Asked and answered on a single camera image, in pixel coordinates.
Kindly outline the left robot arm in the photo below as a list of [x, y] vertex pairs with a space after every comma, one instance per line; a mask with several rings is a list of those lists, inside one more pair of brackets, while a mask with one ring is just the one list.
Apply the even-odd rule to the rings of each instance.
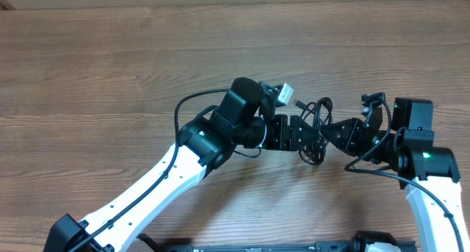
[[301, 117], [276, 114], [292, 97], [288, 84], [241, 77], [222, 92], [220, 105], [175, 127], [167, 153], [116, 199], [80, 221], [61, 217], [49, 231], [45, 251], [127, 251], [171, 202], [227, 162], [237, 146], [299, 151], [320, 136]]

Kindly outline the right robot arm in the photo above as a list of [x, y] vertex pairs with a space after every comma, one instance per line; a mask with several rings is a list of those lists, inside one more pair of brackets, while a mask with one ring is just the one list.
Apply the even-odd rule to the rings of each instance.
[[[463, 216], [460, 171], [449, 148], [433, 145], [433, 103], [420, 98], [396, 98], [386, 103], [384, 93], [364, 94], [363, 120], [329, 123], [322, 136], [354, 160], [351, 173], [396, 179], [411, 207], [423, 251], [468, 251], [469, 236]], [[385, 163], [365, 170], [360, 161]]]

